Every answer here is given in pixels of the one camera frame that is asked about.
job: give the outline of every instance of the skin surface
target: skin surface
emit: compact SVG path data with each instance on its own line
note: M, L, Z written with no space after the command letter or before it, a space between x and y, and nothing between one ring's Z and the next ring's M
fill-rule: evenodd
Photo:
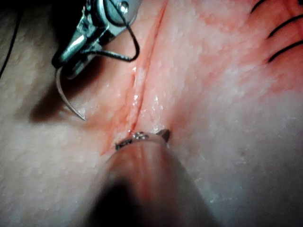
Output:
M268 60L303 40L303 19L268 36L303 6L267 0L250 14L256 3L144 0L139 58L98 58L64 82L86 122L55 90L52 5L27 7L0 79L0 226L67 226L114 144L163 128L221 226L301 226L303 45ZM2 53L15 19L1 10ZM107 49L134 52L127 33Z

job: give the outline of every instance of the skin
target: skin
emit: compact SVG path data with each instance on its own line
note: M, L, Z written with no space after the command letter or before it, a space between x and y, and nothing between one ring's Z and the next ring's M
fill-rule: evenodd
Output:
M131 63L98 58L54 87L52 6L26 8L0 80L0 225L66 226L116 142L172 131L169 146L222 226L300 226L303 13L296 0L145 0ZM0 50L15 25L1 11ZM107 49L133 53L127 33ZM0 56L3 62L5 55Z

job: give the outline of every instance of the surgical needle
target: surgical needle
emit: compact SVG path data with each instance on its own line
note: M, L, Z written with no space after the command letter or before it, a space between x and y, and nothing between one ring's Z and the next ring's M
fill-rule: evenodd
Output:
M86 120L85 116L82 116L71 104L70 102L67 100L66 96L63 93L62 87L61 87L61 70L56 70L56 86L57 86L57 90L59 92L59 95L61 96L62 100L64 101L64 103L66 104L66 106L70 109L70 111L72 111L74 114L76 114L79 118L81 118L82 120Z

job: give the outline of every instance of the curved needle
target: curved needle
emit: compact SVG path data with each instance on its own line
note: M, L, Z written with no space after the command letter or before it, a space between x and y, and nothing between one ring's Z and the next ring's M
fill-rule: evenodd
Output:
M65 94L63 93L62 87L61 87L61 71L59 72L59 70L56 70L56 86L57 86L57 90L59 92L59 95L61 96L62 100L64 101L64 103L66 104L66 106L70 109L70 111L72 111L75 115L77 115L79 118L81 118L82 120L86 120L84 116L82 116L71 104L70 102L67 100Z

